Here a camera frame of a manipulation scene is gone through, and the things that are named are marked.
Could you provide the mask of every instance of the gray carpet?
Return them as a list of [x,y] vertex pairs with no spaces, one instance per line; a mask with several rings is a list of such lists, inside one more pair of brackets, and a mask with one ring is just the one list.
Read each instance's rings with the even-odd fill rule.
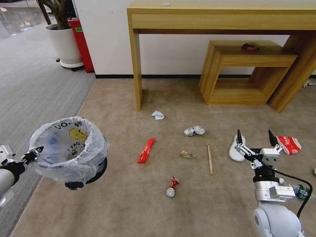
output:
[[[93,73],[55,62],[44,27],[0,41],[0,145],[17,157],[42,124],[76,115],[95,81]],[[0,210],[0,236],[10,235],[40,178],[30,167],[13,186],[13,200]]]

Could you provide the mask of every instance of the potted plant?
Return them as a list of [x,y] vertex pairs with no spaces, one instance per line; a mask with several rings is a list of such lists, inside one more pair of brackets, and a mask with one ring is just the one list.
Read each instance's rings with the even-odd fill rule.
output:
[[46,29],[57,57],[60,58],[60,64],[67,68],[83,66],[75,37],[68,23],[66,0],[38,0],[38,3],[49,7],[56,18],[57,24],[48,25]]

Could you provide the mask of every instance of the white sneaker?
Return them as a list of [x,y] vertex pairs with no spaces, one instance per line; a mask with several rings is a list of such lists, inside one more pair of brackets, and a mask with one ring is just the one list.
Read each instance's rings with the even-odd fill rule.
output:
[[[246,138],[244,136],[241,136],[242,137],[242,140],[243,140],[243,145],[246,145]],[[237,145],[237,141],[236,141],[236,138],[237,138],[237,134],[234,136],[234,140],[233,140],[233,144],[230,146],[230,149],[229,149],[229,157],[234,160],[234,161],[238,161],[238,162],[241,162],[241,161],[244,161],[244,156],[242,154],[240,154],[236,149],[235,149],[235,146]]]

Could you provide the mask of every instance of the cartoon face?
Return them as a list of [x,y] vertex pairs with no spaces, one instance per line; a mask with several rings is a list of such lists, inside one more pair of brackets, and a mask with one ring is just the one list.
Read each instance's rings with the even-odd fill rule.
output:
[[87,140],[87,135],[79,128],[73,128],[69,131],[69,136],[75,140],[80,139],[82,142]]

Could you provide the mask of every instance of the white plastic bag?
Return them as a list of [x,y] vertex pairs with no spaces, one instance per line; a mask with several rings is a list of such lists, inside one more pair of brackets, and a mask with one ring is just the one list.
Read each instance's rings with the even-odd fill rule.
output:
[[92,122],[82,117],[47,123],[34,132],[30,149],[44,146],[35,171],[64,183],[83,182],[96,175],[109,144]]

